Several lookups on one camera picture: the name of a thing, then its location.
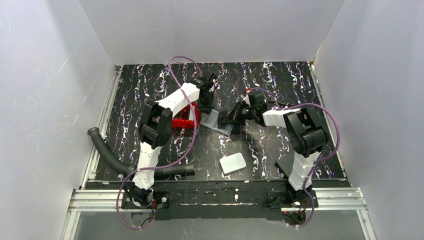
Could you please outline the grey leather card holder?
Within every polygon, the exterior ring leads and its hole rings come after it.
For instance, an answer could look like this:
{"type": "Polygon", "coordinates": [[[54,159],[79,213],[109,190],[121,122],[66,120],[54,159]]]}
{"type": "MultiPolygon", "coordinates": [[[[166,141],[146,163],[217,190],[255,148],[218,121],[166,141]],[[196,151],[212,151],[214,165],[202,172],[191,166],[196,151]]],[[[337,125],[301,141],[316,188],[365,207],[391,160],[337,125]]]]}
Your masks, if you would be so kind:
{"type": "Polygon", "coordinates": [[[203,113],[199,124],[222,135],[230,136],[234,126],[229,124],[225,127],[218,127],[218,117],[219,112],[216,110],[212,110],[210,114],[203,113]]]}

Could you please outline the red plastic bin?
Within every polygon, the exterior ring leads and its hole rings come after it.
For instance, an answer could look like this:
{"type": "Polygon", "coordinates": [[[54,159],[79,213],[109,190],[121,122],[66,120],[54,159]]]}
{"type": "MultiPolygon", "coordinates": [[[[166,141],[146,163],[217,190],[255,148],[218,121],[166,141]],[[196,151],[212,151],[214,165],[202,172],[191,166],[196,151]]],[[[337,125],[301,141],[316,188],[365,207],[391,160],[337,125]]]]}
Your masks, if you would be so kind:
{"type": "Polygon", "coordinates": [[[195,127],[195,123],[199,125],[200,117],[198,105],[195,102],[192,102],[191,104],[194,107],[194,113],[191,111],[189,105],[184,107],[172,119],[173,128],[193,129],[195,127]]]}

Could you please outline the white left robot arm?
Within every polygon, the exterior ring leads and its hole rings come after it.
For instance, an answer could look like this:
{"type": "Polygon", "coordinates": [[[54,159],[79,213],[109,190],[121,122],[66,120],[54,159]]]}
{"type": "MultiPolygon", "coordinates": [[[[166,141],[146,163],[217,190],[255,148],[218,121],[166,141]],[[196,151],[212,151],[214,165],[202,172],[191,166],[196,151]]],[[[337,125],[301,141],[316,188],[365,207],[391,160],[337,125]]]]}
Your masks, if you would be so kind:
{"type": "Polygon", "coordinates": [[[199,112],[209,115],[214,108],[215,83],[218,76],[198,77],[182,84],[167,97],[148,101],[143,109],[139,124],[140,155],[137,167],[147,168],[137,172],[132,181],[135,186],[149,190],[154,185],[154,170],[162,147],[172,136],[173,117],[196,102],[199,112]]]}

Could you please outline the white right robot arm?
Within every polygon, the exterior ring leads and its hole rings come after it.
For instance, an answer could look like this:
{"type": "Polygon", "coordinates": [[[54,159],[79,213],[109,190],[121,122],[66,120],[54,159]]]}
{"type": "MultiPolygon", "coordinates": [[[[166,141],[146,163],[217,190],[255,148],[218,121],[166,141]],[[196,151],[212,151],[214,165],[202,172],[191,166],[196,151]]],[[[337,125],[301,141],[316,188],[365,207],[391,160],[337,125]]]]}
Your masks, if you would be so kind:
{"type": "Polygon", "coordinates": [[[310,171],[316,164],[329,134],[323,121],[312,106],[273,109],[262,93],[245,93],[231,111],[218,114],[217,125],[241,127],[252,120],[262,127],[280,127],[287,130],[288,140],[295,151],[291,166],[279,163],[278,167],[288,177],[291,188],[301,191],[311,186],[310,171]]]}

